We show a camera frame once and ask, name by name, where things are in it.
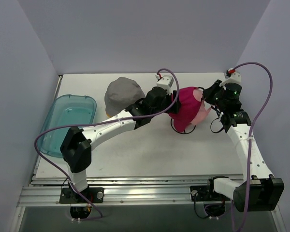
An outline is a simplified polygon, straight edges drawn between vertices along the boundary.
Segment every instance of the white wall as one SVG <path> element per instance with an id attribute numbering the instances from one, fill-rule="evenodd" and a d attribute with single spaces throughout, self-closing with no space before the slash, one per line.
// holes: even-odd
<path id="1" fill-rule="evenodd" d="M 16 0 L 0 0 L 0 232 L 27 186 L 58 76 Z"/>
<path id="2" fill-rule="evenodd" d="M 58 73 L 220 72 L 269 0 L 19 0 Z"/>
<path id="3" fill-rule="evenodd" d="M 285 191 L 280 208 L 290 232 L 290 0 L 271 0 L 239 63 L 258 61 L 273 75 L 272 98 L 255 128 L 258 145 Z M 239 69 L 243 77 L 243 107 L 254 116 L 264 102 L 269 80 L 259 67 Z"/>

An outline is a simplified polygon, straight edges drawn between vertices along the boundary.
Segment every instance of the gray hat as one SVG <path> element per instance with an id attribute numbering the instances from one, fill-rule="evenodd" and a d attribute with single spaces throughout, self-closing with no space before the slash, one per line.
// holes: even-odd
<path id="1" fill-rule="evenodd" d="M 105 93 L 106 113 L 108 116 L 114 116 L 144 97 L 141 87 L 134 80 L 120 77 L 110 83 Z"/>

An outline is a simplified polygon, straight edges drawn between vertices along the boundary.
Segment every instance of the white table surface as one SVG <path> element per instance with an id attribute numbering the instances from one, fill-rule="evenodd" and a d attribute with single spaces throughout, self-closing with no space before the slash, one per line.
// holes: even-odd
<path id="1" fill-rule="evenodd" d="M 152 73 L 66 74 L 58 97 L 65 94 L 88 95 L 97 102 L 95 122 L 107 119 L 104 94 L 110 82 L 119 77 L 134 79 L 146 94 L 156 86 Z M 210 87 L 223 73 L 176 73 L 180 88 Z M 88 177 L 145 177 L 242 174 L 234 146 L 224 132 L 213 134 L 210 123 L 217 116 L 211 111 L 207 119 L 189 135 L 174 132 L 170 117 L 162 114 L 151 123 L 112 138 L 92 152 Z M 64 170 L 63 159 L 49 157 Z M 64 175 L 41 159 L 36 178 L 62 178 Z"/>

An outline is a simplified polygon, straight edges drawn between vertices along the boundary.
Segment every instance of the translucent blue container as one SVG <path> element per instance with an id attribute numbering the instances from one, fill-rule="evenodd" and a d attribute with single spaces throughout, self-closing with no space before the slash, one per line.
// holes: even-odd
<path id="1" fill-rule="evenodd" d="M 57 98 L 48 112 L 41 132 L 68 124 L 92 123 L 96 101 L 89 96 L 63 95 Z M 39 150 L 53 157 L 62 157 L 60 146 L 69 128 L 51 131 L 38 141 Z"/>

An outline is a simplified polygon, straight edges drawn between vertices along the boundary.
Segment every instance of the magenta hat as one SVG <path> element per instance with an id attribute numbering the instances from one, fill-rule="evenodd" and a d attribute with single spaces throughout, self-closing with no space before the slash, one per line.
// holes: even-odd
<path id="1" fill-rule="evenodd" d="M 202 91 L 196 87 L 187 87 L 179 90 L 179 101 L 181 107 L 177 114 L 170 113 L 170 117 L 174 119 L 174 127 L 178 132 L 183 132 L 191 123 L 197 125 L 202 122 L 211 108 L 205 110 L 202 99 Z"/>

